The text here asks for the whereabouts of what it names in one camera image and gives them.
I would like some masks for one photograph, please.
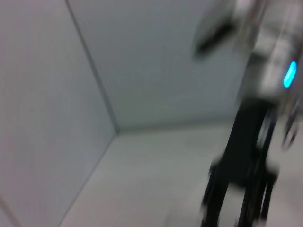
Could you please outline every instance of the blue led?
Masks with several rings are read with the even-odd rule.
[[[294,79],[294,76],[295,76],[296,72],[297,72],[297,63],[295,61],[293,61],[290,64],[288,72],[286,73],[286,75],[284,77],[283,84],[284,84],[285,88],[289,88],[289,86],[291,85],[291,83]]]

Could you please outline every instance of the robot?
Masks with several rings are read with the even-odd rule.
[[[303,47],[303,0],[222,0],[197,29],[195,56],[206,56],[229,35],[250,57],[239,89],[238,109],[221,159],[213,163],[204,193],[201,227],[218,227],[229,184],[245,190],[236,227],[265,225],[278,171],[267,152],[278,117],[290,109],[283,146],[298,131],[299,99],[291,85]]]

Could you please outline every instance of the blue light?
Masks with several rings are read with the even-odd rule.
[[[288,72],[286,73],[286,75],[284,77],[283,84],[284,84],[285,88],[289,88],[289,86],[291,85],[291,83],[294,79],[294,76],[295,76],[296,72],[297,72],[297,63],[295,61],[293,61],[290,64]]]

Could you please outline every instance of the gray wall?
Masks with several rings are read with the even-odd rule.
[[[0,196],[56,227],[114,129],[63,0],[0,0],[0,37]]]
[[[234,41],[192,59],[213,0],[68,0],[123,129],[228,119],[246,57]]]

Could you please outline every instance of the gray floor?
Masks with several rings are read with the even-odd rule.
[[[195,227],[212,160],[223,151],[231,125],[125,134],[117,138],[61,227]],[[267,227],[303,222],[303,142],[288,153],[276,129],[269,158],[280,166]],[[233,226],[242,193],[229,190],[220,226]]]

